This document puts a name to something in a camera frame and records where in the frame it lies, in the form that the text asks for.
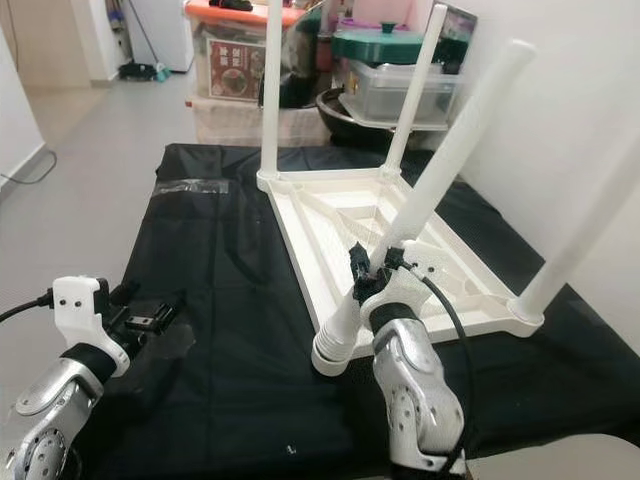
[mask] plastic storage container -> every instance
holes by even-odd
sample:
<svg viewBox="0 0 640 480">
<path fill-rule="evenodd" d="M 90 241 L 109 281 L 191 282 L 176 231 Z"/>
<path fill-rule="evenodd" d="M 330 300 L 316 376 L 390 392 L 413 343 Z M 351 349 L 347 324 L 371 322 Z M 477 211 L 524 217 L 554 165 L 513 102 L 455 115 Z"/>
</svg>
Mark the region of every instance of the plastic storage container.
<svg viewBox="0 0 640 480">
<path fill-rule="evenodd" d="M 262 108 L 257 104 L 192 95 L 191 107 L 198 143 L 208 145 L 259 146 L 262 139 Z M 317 108 L 282 109 L 278 123 L 281 147 L 321 146 L 330 132 Z"/>
<path fill-rule="evenodd" d="M 268 7 L 254 5 L 243 12 L 210 7 L 207 0 L 190 0 L 185 12 L 191 21 L 197 93 L 202 97 L 255 101 L 264 72 Z M 304 10 L 284 8 L 283 29 Z"/>
<path fill-rule="evenodd" d="M 360 124 L 390 128 L 398 122 L 402 104 L 413 76 L 413 65 L 383 64 L 370 67 L 355 60 L 348 61 L 345 91 L 340 102 Z M 425 83 L 414 130 L 446 130 L 458 75 L 442 75 L 442 67 L 431 66 Z"/>
</svg>

